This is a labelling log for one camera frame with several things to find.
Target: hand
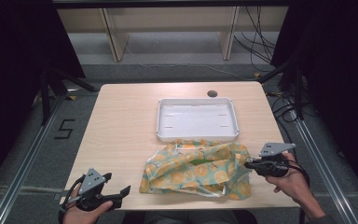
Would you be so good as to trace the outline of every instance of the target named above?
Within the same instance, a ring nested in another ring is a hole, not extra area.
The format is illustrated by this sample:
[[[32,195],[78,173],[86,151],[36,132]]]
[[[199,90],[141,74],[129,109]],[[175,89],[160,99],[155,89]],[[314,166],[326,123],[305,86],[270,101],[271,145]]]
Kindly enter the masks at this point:
[[[79,185],[77,185],[77,187],[72,192],[71,198],[75,198],[77,196],[78,187]],[[113,205],[113,203],[109,201],[101,204],[98,208],[90,212],[86,212],[77,208],[75,204],[76,202],[72,202],[66,205],[66,207],[69,209],[66,211],[66,214],[63,217],[63,224],[94,224],[98,217],[105,213]]]
[[[287,160],[295,161],[292,154],[283,154]],[[295,162],[290,162],[291,165],[297,166]],[[324,217],[325,213],[316,199],[301,172],[290,168],[287,174],[283,177],[266,176],[267,182],[276,186],[274,192],[283,191],[287,196],[291,197],[294,202],[300,204],[308,218]]]

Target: white tray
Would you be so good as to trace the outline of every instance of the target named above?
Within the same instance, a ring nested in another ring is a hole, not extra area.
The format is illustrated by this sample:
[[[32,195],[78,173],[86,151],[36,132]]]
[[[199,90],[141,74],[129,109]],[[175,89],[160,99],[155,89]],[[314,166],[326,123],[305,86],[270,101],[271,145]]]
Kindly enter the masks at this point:
[[[162,99],[158,102],[157,138],[228,142],[240,134],[228,98]]]

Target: cable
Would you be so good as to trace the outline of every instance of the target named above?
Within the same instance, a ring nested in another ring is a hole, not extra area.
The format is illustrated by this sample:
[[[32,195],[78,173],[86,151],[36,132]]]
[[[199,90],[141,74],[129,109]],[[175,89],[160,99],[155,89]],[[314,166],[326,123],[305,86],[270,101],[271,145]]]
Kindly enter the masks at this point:
[[[125,46],[126,50],[133,56],[136,58],[136,55],[132,53],[132,51],[130,51],[130,49]],[[215,68],[212,68],[209,65],[206,64],[187,64],[187,63],[176,63],[176,64],[150,64],[150,65],[146,65],[143,63],[140,63],[139,61],[136,61],[139,65],[141,65],[142,67],[146,67],[146,68],[151,68],[151,67],[175,67],[175,66],[187,66],[187,67],[206,67],[209,68],[215,72],[219,72],[219,73],[223,73],[223,74],[228,74],[228,75],[232,75],[234,77],[237,77],[239,79],[245,80],[245,81],[255,81],[257,80],[257,78],[244,78],[244,77],[240,77],[239,75],[236,75],[234,73],[230,73],[230,72],[226,72],[226,71],[222,71],[222,70],[218,70]]]

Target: table surface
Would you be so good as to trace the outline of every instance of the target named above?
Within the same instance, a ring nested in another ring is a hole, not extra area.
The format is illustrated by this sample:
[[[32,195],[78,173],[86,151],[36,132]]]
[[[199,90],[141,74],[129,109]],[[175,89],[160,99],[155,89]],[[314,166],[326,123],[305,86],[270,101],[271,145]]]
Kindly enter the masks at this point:
[[[101,175],[112,173],[103,195],[117,194],[131,185],[124,210],[236,209],[249,207],[298,207],[256,172],[250,174],[252,196],[243,201],[175,193],[139,192],[145,161],[166,143],[156,137],[158,101],[165,98],[230,98],[241,133],[235,140],[248,147],[252,157],[266,142],[282,142],[266,95],[258,82],[192,82],[109,84],[101,88],[78,150],[66,189],[93,167]]]

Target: cloth bag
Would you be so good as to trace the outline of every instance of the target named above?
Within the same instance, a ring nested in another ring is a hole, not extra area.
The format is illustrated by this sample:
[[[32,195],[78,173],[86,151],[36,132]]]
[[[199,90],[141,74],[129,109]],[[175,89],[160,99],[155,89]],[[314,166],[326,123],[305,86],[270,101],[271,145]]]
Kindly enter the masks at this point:
[[[244,200],[251,195],[248,157],[240,143],[176,140],[146,161],[139,191]]]

